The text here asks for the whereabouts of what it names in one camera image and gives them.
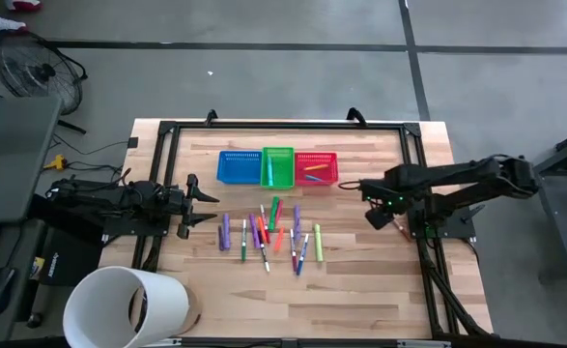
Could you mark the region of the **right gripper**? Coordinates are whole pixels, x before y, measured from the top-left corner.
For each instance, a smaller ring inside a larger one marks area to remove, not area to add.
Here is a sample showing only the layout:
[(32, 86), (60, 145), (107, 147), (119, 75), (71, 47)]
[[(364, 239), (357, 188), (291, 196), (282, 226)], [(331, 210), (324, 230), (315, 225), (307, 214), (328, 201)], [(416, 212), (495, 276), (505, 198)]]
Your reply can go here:
[(386, 171), (382, 179), (359, 181), (362, 200), (372, 208), (365, 213), (365, 218), (376, 230), (394, 220), (394, 215), (385, 211), (406, 211), (411, 207), (410, 174), (409, 168), (393, 168)]

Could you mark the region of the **yellow plug connector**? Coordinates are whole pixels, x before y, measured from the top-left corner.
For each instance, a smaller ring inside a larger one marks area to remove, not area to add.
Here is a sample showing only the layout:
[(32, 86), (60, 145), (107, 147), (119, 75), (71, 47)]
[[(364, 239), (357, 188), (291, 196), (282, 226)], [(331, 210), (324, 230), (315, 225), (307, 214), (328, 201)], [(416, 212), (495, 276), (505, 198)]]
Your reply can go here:
[(51, 161), (50, 163), (46, 164), (43, 167), (43, 170), (62, 171), (62, 170), (65, 170), (67, 168), (67, 165), (68, 165), (68, 161), (66, 160), (66, 158), (64, 156), (56, 155), (53, 161)]

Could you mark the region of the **green plastic basket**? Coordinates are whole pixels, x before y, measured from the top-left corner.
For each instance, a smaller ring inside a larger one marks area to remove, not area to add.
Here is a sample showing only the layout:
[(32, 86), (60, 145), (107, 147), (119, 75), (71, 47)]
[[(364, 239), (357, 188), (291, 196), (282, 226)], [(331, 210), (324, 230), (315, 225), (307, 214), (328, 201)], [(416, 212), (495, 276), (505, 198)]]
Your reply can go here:
[[(273, 186), (268, 185), (267, 156), (272, 158)], [(261, 156), (260, 186), (291, 189), (295, 185), (295, 152), (292, 147), (264, 147)]]

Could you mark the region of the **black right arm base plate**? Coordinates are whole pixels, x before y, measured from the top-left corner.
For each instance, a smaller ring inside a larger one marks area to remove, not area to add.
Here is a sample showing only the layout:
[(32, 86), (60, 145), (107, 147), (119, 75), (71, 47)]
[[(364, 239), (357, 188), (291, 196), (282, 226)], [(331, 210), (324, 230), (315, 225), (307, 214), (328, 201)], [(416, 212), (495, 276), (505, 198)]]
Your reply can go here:
[(430, 225), (424, 220), (424, 204), (415, 203), (408, 210), (410, 235), (413, 239), (474, 239), (476, 232), (469, 208), (455, 211), (442, 225)]

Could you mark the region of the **black floor fan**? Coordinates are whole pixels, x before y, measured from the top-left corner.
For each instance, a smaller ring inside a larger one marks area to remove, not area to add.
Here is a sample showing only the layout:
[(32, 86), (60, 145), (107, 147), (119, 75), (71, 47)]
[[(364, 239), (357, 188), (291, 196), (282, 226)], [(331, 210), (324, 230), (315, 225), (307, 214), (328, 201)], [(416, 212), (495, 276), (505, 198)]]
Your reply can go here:
[(55, 97), (60, 113), (72, 114), (83, 100), (84, 66), (54, 44), (27, 31), (0, 31), (0, 81), (16, 97)]

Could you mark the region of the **thin red dry-erase marker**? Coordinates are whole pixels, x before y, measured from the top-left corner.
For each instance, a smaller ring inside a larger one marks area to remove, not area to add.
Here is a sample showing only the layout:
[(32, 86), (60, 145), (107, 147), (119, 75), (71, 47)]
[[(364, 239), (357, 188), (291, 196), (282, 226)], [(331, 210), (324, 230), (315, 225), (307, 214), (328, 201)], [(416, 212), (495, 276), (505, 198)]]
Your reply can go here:
[(261, 218), (264, 221), (264, 225), (265, 228), (267, 229), (267, 233), (268, 233), (268, 244), (270, 243), (270, 238), (269, 238), (269, 229), (268, 229), (268, 220), (266, 219), (266, 214), (265, 214), (265, 207), (263, 204), (260, 204), (260, 214), (261, 214)]

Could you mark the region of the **red plastic basket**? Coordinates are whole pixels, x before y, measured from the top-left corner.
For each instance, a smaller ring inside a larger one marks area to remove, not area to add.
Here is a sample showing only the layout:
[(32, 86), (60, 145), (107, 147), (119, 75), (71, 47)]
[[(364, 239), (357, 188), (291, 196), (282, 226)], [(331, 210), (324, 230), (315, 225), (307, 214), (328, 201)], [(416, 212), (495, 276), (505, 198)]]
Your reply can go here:
[[(305, 171), (304, 167), (329, 164), (329, 168)], [(305, 175), (311, 175), (322, 179), (315, 182), (305, 179)], [(299, 152), (295, 153), (295, 181), (297, 186), (330, 186), (338, 181), (337, 154), (332, 152)]]

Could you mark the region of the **black case white logo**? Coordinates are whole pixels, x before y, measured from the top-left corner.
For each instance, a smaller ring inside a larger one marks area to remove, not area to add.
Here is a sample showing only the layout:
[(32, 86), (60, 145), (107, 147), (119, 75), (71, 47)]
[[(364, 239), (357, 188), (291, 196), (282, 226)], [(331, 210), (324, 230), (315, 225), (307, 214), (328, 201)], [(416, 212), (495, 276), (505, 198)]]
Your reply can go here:
[(43, 244), (41, 284), (76, 286), (99, 266), (102, 242), (85, 242), (72, 234), (50, 228)]

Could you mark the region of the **black aluminium table frame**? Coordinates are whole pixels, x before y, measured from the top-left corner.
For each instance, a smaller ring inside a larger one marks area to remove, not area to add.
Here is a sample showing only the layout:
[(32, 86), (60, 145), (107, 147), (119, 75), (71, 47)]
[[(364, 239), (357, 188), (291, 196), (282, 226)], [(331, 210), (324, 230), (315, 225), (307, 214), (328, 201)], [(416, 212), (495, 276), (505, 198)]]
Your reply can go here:
[(132, 179), (183, 184), (192, 173), (200, 188), (218, 199), (196, 205), (215, 218), (197, 225), (187, 240), (167, 237), (159, 256), (160, 270), (185, 283), (203, 307), (196, 327), (181, 336), (183, 347), (441, 346), (442, 333), (464, 335), (465, 329), (426, 276), (421, 251), (433, 258), (476, 323), (491, 328), (468, 245), (410, 243), (393, 224), (376, 230), (365, 219), (367, 204), (352, 189), (298, 186), (279, 192), (283, 225), (294, 223), (299, 205), (302, 231), (310, 233), (316, 223), (322, 228), (324, 261), (316, 261), (313, 237), (300, 276), (293, 273), (288, 246), (269, 249), (267, 273), (258, 250), (250, 249), (242, 263), (237, 246), (222, 251), (215, 239), (224, 214), (237, 241), (242, 221), (277, 195), (273, 189), (219, 182), (221, 151), (272, 146), (333, 152), (340, 180), (351, 183), (380, 178), (403, 162), (451, 163), (444, 123), (375, 121), (359, 127), (350, 121), (215, 120), (206, 127), (189, 119), (139, 119), (132, 134), (138, 146), (125, 158)]

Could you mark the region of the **light green Sharpie highlighter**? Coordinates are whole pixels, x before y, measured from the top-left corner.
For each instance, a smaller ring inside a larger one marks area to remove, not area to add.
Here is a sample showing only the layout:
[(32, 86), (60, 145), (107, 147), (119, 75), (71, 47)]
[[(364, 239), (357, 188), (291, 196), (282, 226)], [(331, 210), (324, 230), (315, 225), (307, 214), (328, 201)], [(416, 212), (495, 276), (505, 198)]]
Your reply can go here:
[(316, 223), (313, 226), (313, 231), (314, 231), (316, 261), (318, 263), (322, 263), (324, 261), (324, 254), (323, 254), (323, 239), (322, 239), (321, 225)]

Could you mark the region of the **thin brown dry-erase marker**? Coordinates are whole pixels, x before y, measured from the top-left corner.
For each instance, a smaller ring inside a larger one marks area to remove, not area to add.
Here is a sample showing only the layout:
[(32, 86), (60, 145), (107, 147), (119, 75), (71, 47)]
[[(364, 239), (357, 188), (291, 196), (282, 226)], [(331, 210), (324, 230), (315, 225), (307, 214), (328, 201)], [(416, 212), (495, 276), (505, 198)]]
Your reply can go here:
[(408, 242), (412, 242), (412, 237), (409, 233), (409, 231), (397, 220), (394, 219), (392, 221), (392, 224), (398, 229), (398, 231), (402, 234), (402, 236), (408, 241)]

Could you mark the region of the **blue plastic basket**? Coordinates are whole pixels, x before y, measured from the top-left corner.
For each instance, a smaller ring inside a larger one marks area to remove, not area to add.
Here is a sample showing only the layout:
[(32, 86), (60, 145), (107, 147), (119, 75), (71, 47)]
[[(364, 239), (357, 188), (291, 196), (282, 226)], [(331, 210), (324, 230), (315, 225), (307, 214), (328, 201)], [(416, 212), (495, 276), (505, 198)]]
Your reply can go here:
[(228, 185), (259, 185), (261, 168), (260, 151), (221, 151), (216, 179)]

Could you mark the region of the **dark desk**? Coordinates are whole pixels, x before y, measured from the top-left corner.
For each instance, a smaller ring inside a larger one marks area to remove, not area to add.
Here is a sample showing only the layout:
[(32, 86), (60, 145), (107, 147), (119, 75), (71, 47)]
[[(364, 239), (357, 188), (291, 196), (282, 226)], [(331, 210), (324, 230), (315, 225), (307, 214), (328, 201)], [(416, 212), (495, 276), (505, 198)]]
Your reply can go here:
[(0, 314), (0, 342), (12, 338), (14, 327), (27, 321), (38, 284), (30, 278), (46, 227), (39, 220), (0, 225), (0, 268), (16, 269), (8, 307)]

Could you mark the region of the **thin black dry-erase marker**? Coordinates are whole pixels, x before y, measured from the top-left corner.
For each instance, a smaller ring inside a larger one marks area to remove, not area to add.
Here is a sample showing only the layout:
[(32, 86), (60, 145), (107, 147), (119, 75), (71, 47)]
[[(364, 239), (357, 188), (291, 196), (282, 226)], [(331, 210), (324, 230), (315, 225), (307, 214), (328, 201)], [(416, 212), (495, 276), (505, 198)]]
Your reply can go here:
[(264, 263), (264, 266), (265, 266), (267, 273), (269, 273), (270, 272), (269, 261), (268, 261), (268, 258), (267, 258), (265, 242), (264, 242), (262, 237), (259, 237), (259, 242), (260, 242), (260, 251), (261, 251), (261, 254), (262, 254), (263, 263)]

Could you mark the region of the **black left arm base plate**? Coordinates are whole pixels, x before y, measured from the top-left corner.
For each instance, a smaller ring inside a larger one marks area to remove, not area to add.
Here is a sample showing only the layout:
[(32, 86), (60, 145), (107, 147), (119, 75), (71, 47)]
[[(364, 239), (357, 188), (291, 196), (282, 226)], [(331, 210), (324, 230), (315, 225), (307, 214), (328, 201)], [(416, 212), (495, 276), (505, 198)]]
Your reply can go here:
[(171, 220), (171, 215), (154, 200), (144, 200), (124, 209), (102, 211), (99, 215), (103, 218), (103, 233), (110, 236), (166, 236)]

